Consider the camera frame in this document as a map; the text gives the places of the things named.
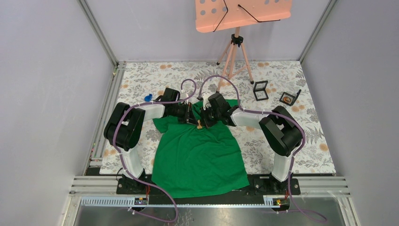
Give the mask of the green t-shirt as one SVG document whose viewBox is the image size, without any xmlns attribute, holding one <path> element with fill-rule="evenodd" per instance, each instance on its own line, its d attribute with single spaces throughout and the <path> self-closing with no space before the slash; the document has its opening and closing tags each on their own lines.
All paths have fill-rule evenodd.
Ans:
<svg viewBox="0 0 399 226">
<path fill-rule="evenodd" d="M 222 122 L 210 128 L 154 119 L 162 134 L 152 181 L 173 198 L 225 194 L 249 185 L 239 144 Z"/>
</svg>

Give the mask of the black display box frame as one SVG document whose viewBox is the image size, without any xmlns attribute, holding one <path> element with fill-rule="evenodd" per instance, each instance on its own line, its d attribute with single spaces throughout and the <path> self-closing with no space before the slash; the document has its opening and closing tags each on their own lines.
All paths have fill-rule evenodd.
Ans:
<svg viewBox="0 0 399 226">
<path fill-rule="evenodd" d="M 253 86 L 253 93 L 256 101 L 268 100 L 269 96 L 267 94 L 266 88 L 268 85 L 268 81 L 257 81 Z"/>
</svg>

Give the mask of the black box with ring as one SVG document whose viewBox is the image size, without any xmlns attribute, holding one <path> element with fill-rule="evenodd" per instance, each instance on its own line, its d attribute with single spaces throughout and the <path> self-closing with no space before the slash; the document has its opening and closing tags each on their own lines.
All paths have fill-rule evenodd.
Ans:
<svg viewBox="0 0 399 226">
<path fill-rule="evenodd" d="M 302 90 L 298 90 L 298 92 L 295 95 L 289 94 L 287 92 L 283 92 L 279 101 L 281 103 L 284 103 L 288 106 L 293 106 L 294 103 L 297 101 L 297 99 L 299 98 L 300 94 L 301 94 Z"/>
</svg>

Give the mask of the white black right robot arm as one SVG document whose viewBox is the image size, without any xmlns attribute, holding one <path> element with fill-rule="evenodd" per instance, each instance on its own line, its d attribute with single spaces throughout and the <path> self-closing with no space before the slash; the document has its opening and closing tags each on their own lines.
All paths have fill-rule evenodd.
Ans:
<svg viewBox="0 0 399 226">
<path fill-rule="evenodd" d="M 270 188 L 276 194 L 288 189 L 293 156 L 304 145 L 305 134 L 288 111 L 277 106 L 270 112 L 244 109 L 231 105 L 220 93 L 204 94 L 200 111 L 201 126 L 210 128 L 218 122 L 228 126 L 248 126 L 260 129 L 275 152 Z"/>
</svg>

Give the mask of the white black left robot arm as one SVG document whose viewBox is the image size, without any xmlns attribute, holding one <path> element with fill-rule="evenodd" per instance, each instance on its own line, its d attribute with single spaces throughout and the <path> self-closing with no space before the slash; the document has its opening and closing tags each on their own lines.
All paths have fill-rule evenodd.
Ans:
<svg viewBox="0 0 399 226">
<path fill-rule="evenodd" d="M 152 100 L 135 105 L 117 103 L 104 129 L 104 137 L 118 152 L 123 173 L 118 185 L 139 194 L 146 186 L 158 186 L 145 181 L 145 170 L 137 151 L 143 123 L 166 116 L 174 116 L 182 123 L 196 124 L 192 114 L 189 95 L 180 97 L 180 92 L 167 88 L 165 94 Z"/>
</svg>

